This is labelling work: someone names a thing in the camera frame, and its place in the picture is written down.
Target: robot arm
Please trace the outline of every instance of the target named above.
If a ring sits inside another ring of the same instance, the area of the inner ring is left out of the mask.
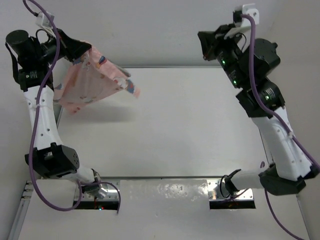
[[[241,15],[250,15],[255,24],[259,24],[258,10],[254,4],[247,4],[236,8],[232,24],[222,25],[214,32],[200,31],[198,37],[203,59],[218,60],[232,85],[242,89],[236,98],[264,137],[273,163],[252,171],[234,171],[225,178],[224,191],[234,194],[243,189],[264,188],[276,196],[297,194],[306,186],[305,180],[314,178],[319,169],[293,141],[284,98],[278,86],[267,78],[280,64],[276,53],[278,45],[260,38],[255,40],[254,48],[256,88],[263,104],[284,120],[291,135],[275,116],[265,112],[257,103],[250,84],[249,48],[242,52],[237,45],[242,37],[239,33],[251,28],[249,20]]]
[[[24,30],[15,30],[6,36],[6,47],[12,58],[13,78],[23,90],[29,109],[31,127],[34,127],[36,118],[36,99],[42,80],[49,70],[56,54],[56,39],[50,31],[50,26],[44,26],[46,21],[43,13],[39,13],[37,22],[48,33],[48,41],[40,43],[37,38],[29,37]],[[61,29],[59,59],[66,58],[74,62],[80,58],[91,45],[68,37]],[[18,58],[12,54],[8,45],[17,53]],[[32,162],[33,169],[44,178],[67,179],[84,184],[100,182],[99,174],[93,169],[86,168],[79,162],[77,152],[63,145],[57,130],[53,110],[53,77],[48,79],[41,91],[39,101],[39,118],[35,135]],[[107,194],[108,187],[102,184],[83,186],[82,192],[97,198]]]

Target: metal frame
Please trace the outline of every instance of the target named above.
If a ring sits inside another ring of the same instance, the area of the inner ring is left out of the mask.
[[[16,212],[8,240],[18,240],[24,220],[28,211],[30,199],[34,191],[31,181],[27,181],[21,196],[20,204]]]
[[[185,179],[197,179],[197,180],[203,180],[205,178],[203,177],[185,177]],[[163,178],[156,178],[156,177],[144,177],[144,178],[132,178],[132,177],[126,177],[126,178],[107,178],[107,177],[102,177],[101,181],[102,182],[109,182],[112,183],[113,185],[115,185],[119,190],[121,188],[120,186],[120,181],[121,180],[141,180],[141,179],[181,179],[181,178],[171,178],[171,177],[163,177]],[[222,201],[225,201],[226,199],[222,196],[222,193],[220,192],[220,181],[221,181],[222,177],[216,177],[216,178],[210,178],[210,179],[206,179],[207,182],[207,191],[208,191],[208,201],[209,204],[213,204],[213,203],[219,203]],[[254,194],[252,189],[248,189],[247,191],[245,190],[241,190],[240,192],[238,192],[236,195],[240,195],[238,197],[236,197],[235,199],[233,199],[232,201],[237,203],[237,205],[239,207],[237,208],[248,208],[245,207],[244,205],[242,205],[242,203],[248,203],[250,202],[253,206],[254,206]],[[118,199],[118,193],[116,191],[116,189],[112,186],[108,185],[108,189],[107,189],[108,194],[106,195],[105,198],[103,199],[98,199],[97,202],[99,203],[114,203],[117,202],[117,204],[119,203],[119,199]],[[79,189],[76,188],[75,192],[74,192],[74,199],[73,202],[77,202],[77,200],[79,199]],[[82,200],[83,202],[93,202],[94,198],[89,195],[89,194],[83,194],[82,195]]]

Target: pink cloth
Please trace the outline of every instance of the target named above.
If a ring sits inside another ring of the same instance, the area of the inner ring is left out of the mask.
[[[63,83],[54,88],[55,103],[70,113],[122,90],[136,98],[140,89],[129,79],[131,75],[104,57],[94,46],[69,67]]]

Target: white wall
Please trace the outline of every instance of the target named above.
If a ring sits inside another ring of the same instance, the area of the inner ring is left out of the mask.
[[[24,155],[29,150],[31,124],[20,86],[12,77],[12,63],[5,48],[6,35],[24,29],[34,35],[35,18],[22,0],[0,2],[0,240],[7,239],[20,197],[28,179]],[[59,63],[55,73],[63,75]]]
[[[320,158],[320,1],[290,0],[267,39],[278,43],[281,64],[270,75],[286,100],[290,123],[313,157]],[[302,208],[313,239],[320,239],[320,176],[307,181]]]

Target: white clip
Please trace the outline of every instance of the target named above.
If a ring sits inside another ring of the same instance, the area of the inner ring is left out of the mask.
[[[32,108],[33,108],[33,109],[36,109],[37,107],[39,107],[39,108],[40,108],[40,107],[41,107],[41,104],[40,104],[40,103],[38,103],[38,104],[32,105]]]
[[[293,133],[292,131],[290,131],[290,132],[288,133],[288,137],[289,137],[290,139],[292,139],[292,138],[294,137],[294,133]]]

